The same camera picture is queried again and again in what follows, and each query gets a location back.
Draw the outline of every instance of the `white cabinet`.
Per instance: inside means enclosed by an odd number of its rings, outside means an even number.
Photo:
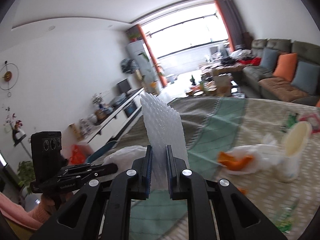
[[[88,138],[78,143],[81,146],[85,146],[84,149],[86,149],[85,152],[87,154],[92,154],[99,150],[111,138],[117,136],[124,127],[127,127],[128,123],[132,121],[134,114],[141,110],[140,98],[142,93],[144,93],[144,89],[138,90],[129,100],[103,121]],[[124,108],[132,101],[135,102],[137,110],[131,116],[127,117]]]

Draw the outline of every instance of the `handheld camera device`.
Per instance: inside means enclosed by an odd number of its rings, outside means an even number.
[[[31,153],[36,181],[30,183],[33,193],[43,193],[52,198],[58,209],[61,194],[80,189],[87,181],[118,171],[114,163],[95,165],[90,163],[66,166],[60,151],[61,132],[39,132],[31,136]]]

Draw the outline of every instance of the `grey curtain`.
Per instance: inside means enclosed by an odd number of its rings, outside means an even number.
[[[245,28],[242,17],[233,0],[215,0],[217,9],[226,26],[230,47],[233,50],[249,49],[251,43],[246,41],[249,34]]]

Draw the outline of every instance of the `black gripper frame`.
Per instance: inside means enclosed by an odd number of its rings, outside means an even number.
[[[276,226],[230,181],[205,180],[166,148],[170,198],[186,199],[189,240],[286,240]]]
[[[150,192],[152,147],[113,180],[86,183],[44,223],[30,240],[96,240],[103,214],[102,240],[127,240],[131,200],[146,200]]]

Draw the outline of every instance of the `green plant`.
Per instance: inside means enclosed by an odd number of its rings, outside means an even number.
[[[146,54],[145,52],[141,52],[141,53],[139,53],[138,55],[139,55],[139,56],[142,55],[146,61],[150,62],[150,60],[149,60],[149,58],[148,58],[148,56],[147,56],[147,54]]]
[[[139,37],[140,37],[140,34],[138,33],[132,33],[132,34],[129,34],[128,36],[129,40],[139,38]]]
[[[28,194],[31,193],[30,182],[36,179],[35,170],[33,169],[32,161],[19,162],[18,177],[21,179],[19,186],[25,186]]]

